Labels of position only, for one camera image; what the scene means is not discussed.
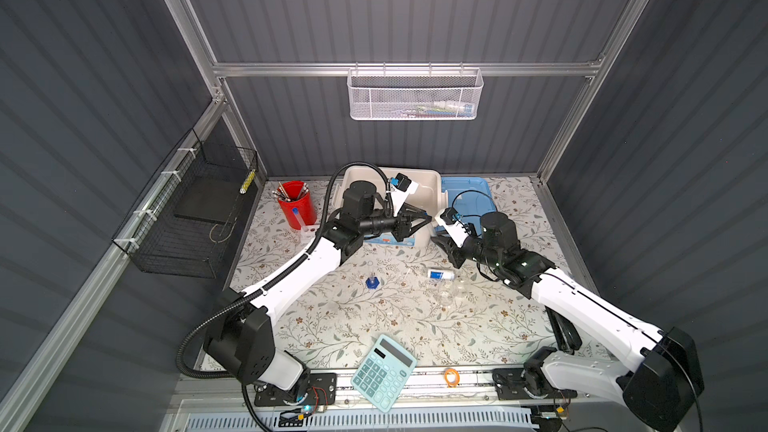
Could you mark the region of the clear test tube blue cap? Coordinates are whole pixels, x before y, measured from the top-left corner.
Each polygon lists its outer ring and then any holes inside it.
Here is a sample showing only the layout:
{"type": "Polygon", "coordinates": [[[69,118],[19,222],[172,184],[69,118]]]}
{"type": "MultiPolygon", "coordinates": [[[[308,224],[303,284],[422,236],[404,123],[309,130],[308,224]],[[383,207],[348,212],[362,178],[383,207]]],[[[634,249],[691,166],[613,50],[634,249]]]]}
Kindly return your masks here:
{"type": "Polygon", "coordinates": [[[301,214],[300,214],[300,212],[299,212],[299,209],[298,209],[298,208],[296,208],[296,207],[294,207],[294,208],[292,209],[292,212],[293,212],[293,215],[294,215],[294,217],[295,217],[295,220],[296,220],[296,222],[297,222],[297,227],[298,227],[298,230],[303,230],[303,229],[304,229],[304,227],[305,227],[305,224],[304,224],[304,222],[303,222],[303,219],[302,219],[302,216],[301,216],[301,214]]]}

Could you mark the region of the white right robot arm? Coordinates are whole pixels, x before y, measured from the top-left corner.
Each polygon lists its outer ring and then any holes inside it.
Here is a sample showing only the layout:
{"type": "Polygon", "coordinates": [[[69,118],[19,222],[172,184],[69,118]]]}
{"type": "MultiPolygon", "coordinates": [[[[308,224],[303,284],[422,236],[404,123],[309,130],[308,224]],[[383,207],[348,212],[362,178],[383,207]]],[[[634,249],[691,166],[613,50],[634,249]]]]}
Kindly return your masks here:
{"type": "Polygon", "coordinates": [[[564,319],[574,332],[600,342],[612,360],[543,347],[526,360],[519,383],[533,398],[573,390],[625,406],[656,431],[675,430],[705,389],[693,338],[644,322],[581,286],[546,257],[522,247],[515,223],[502,212],[481,216],[476,233],[452,207],[436,218],[432,241],[450,263],[472,261],[487,280],[512,289],[564,319]]]}

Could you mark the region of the beige plastic storage bin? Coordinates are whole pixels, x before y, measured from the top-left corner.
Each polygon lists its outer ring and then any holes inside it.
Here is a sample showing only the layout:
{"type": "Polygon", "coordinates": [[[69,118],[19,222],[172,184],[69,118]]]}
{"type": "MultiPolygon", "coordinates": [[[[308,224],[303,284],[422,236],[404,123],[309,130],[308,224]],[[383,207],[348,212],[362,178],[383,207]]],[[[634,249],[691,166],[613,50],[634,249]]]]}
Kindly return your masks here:
{"type": "MultiPolygon", "coordinates": [[[[414,194],[408,196],[405,202],[414,207],[418,207],[427,212],[432,217],[429,225],[422,227],[419,231],[403,241],[396,241],[391,233],[383,233],[377,238],[368,240],[368,243],[382,246],[402,246],[411,248],[424,248],[430,243],[430,238],[434,235],[437,222],[435,218],[445,208],[447,204],[447,195],[441,190],[441,176],[438,172],[428,169],[406,169],[383,167],[382,171],[388,178],[395,177],[398,173],[407,176],[411,181],[418,184],[414,194]]],[[[342,205],[343,191],[354,181],[365,180],[373,183],[377,191],[384,195],[385,188],[381,177],[372,169],[362,166],[353,166],[347,169],[342,179],[337,181],[331,196],[330,211],[339,208],[342,205]]]]}

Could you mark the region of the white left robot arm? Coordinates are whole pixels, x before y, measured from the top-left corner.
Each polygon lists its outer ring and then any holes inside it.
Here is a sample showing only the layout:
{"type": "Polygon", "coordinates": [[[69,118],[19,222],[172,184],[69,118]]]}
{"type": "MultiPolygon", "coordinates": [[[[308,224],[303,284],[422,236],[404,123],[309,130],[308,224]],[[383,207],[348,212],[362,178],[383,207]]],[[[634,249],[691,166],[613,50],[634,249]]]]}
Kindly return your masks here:
{"type": "Polygon", "coordinates": [[[310,370],[275,345],[279,319],[305,292],[350,259],[369,238],[391,234],[402,240],[432,221],[424,209],[410,204],[420,187],[408,175],[388,176],[369,164],[383,189],[357,180],[331,209],[326,196],[313,240],[287,263],[258,283],[235,292],[226,290],[216,311],[181,341],[175,364],[196,379],[235,378],[242,387],[271,385],[288,401],[298,402],[310,388],[310,370]]]}

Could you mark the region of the small blue-based flask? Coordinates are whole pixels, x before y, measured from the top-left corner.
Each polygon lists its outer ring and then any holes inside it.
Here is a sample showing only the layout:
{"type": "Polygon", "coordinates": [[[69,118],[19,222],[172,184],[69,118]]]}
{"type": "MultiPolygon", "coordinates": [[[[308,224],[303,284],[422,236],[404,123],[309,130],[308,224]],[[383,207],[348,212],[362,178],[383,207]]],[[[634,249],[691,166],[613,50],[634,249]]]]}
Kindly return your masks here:
{"type": "Polygon", "coordinates": [[[380,287],[380,279],[375,272],[371,272],[367,276],[365,286],[369,290],[377,290],[380,287]]]}

